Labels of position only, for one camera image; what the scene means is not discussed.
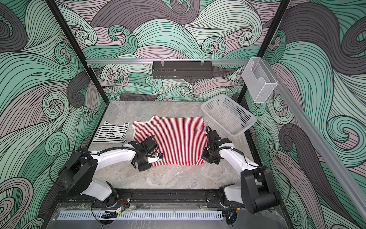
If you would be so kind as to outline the red white striped tank top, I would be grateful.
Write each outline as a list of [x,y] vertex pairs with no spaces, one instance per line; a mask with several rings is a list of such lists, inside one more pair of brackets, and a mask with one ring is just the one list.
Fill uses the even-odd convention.
[[158,153],[164,158],[152,163],[163,165],[198,166],[205,163],[202,153],[207,147],[204,119],[197,117],[153,116],[146,122],[134,122],[134,141],[139,143],[154,135]]

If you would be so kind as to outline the black white striped tank top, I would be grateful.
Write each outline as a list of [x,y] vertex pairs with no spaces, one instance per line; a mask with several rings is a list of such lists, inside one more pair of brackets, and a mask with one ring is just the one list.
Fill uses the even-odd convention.
[[129,123],[114,125],[105,121],[103,125],[98,127],[92,141],[94,143],[121,144],[126,141],[128,129]]

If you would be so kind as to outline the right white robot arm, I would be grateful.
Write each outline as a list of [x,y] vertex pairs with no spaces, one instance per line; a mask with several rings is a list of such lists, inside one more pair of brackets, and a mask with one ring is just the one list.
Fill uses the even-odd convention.
[[270,168],[259,166],[235,148],[228,138],[221,138],[217,131],[205,127],[207,146],[202,159],[219,165],[225,160],[239,174],[239,184],[229,184],[219,188],[219,199],[224,207],[244,207],[250,213],[276,207],[280,196],[275,186]]

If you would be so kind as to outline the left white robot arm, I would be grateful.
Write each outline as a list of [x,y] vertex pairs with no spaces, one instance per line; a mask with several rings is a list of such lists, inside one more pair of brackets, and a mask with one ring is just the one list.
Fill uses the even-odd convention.
[[108,181],[99,181],[94,177],[96,171],[129,161],[140,172],[152,167],[152,163],[164,159],[158,152],[154,135],[141,143],[130,141],[120,147],[107,148],[101,151],[88,151],[86,148],[77,150],[59,170],[59,179],[69,196],[87,195],[96,198],[107,207],[118,201],[116,189]]

